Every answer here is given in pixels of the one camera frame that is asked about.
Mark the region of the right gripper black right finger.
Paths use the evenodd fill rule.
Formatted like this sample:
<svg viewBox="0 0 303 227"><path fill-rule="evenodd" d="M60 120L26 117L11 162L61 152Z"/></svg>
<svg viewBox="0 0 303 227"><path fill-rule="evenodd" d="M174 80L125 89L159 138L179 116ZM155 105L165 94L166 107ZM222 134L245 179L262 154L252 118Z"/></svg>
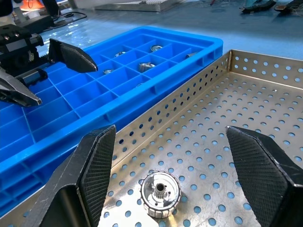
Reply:
<svg viewBox="0 0 303 227"><path fill-rule="evenodd" d="M261 227L303 227L303 169L269 136L227 126L238 180Z"/></svg>

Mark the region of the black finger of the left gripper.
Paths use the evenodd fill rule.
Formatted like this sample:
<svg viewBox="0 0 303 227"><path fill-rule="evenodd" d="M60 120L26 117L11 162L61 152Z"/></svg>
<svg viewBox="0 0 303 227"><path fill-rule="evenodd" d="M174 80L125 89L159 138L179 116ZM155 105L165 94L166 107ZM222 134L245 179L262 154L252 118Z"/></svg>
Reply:
<svg viewBox="0 0 303 227"><path fill-rule="evenodd" d="M29 86L42 80L43 70L41 68L8 71L0 67L0 101L23 107L41 105L41 98L36 96Z"/></svg>
<svg viewBox="0 0 303 227"><path fill-rule="evenodd" d="M98 70L94 60L81 48L50 39L48 60L51 63L61 62L67 68L78 73L95 72Z"/></svg>

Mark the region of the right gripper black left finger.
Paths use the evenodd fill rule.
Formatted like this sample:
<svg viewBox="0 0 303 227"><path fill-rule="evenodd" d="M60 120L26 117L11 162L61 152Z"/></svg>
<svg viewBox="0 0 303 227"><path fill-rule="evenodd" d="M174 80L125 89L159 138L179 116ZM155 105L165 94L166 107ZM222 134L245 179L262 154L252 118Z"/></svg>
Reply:
<svg viewBox="0 0 303 227"><path fill-rule="evenodd" d="M97 227L109 185L116 127L85 135L39 199L37 227Z"/></svg>

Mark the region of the blue compartment tray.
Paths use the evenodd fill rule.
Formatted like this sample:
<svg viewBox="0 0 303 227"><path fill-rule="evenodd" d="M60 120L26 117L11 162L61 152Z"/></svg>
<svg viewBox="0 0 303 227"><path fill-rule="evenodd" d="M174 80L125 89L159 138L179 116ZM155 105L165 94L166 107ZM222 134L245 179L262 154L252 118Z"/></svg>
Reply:
<svg viewBox="0 0 303 227"><path fill-rule="evenodd" d="M163 48L151 52L151 46ZM0 217L43 187L90 131L118 130L217 60L219 38L142 26L86 48L96 72L57 63L32 87L35 107L0 103ZM126 53L115 57L121 51ZM190 58L189 53L197 52ZM156 67L140 73L138 64ZM109 74L104 70L113 69Z"/></svg>

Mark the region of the black flat device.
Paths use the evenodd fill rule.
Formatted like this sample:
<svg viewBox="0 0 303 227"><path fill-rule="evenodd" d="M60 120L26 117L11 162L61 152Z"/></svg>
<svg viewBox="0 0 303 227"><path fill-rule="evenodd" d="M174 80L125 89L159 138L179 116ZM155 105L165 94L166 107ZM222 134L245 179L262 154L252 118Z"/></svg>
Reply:
<svg viewBox="0 0 303 227"><path fill-rule="evenodd" d="M16 26L31 34L39 34L51 27L54 27L53 18L50 15L38 16L26 19L24 22L16 21Z"/></svg>

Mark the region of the orange rounded object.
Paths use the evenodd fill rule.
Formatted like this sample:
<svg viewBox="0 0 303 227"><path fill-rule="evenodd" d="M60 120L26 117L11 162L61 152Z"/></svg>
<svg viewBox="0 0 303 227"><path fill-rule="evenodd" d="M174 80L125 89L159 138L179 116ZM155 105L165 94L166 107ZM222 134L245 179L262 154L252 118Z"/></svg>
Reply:
<svg viewBox="0 0 303 227"><path fill-rule="evenodd" d="M44 7L40 0L22 0L22 5L20 9L22 11L35 11L42 9Z"/></svg>

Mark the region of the perforated metal tray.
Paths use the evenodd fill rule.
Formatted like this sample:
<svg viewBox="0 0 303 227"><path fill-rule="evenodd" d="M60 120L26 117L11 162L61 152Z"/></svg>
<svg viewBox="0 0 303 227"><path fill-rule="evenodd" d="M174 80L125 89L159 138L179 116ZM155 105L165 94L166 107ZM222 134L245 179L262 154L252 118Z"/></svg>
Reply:
<svg viewBox="0 0 303 227"><path fill-rule="evenodd" d="M225 128L272 137L303 168L303 61L231 50L116 136L100 226L260 227L240 187ZM180 180L182 201L155 220L139 202L155 170Z"/></svg>
<svg viewBox="0 0 303 227"><path fill-rule="evenodd" d="M94 10L162 12L178 4L181 4L186 0L141 0L141 1L146 1L147 4L139 4L140 1L107 4L107 5L95 7Z"/></svg>

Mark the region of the black curved gripper part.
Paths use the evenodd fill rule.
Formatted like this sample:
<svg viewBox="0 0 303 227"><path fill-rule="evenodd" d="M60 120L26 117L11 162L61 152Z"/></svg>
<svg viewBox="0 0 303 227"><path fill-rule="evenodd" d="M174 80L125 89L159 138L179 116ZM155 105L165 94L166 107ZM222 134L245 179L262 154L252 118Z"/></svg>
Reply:
<svg viewBox="0 0 303 227"><path fill-rule="evenodd" d="M292 0L291 2L275 6L274 10L282 14L290 14L303 7L303 0Z"/></svg>
<svg viewBox="0 0 303 227"><path fill-rule="evenodd" d="M250 7L244 7L241 12L242 14L250 14L252 12L255 13L255 12L267 11L271 9L275 4L276 4L275 0L268 0L267 2L262 4L255 4Z"/></svg>

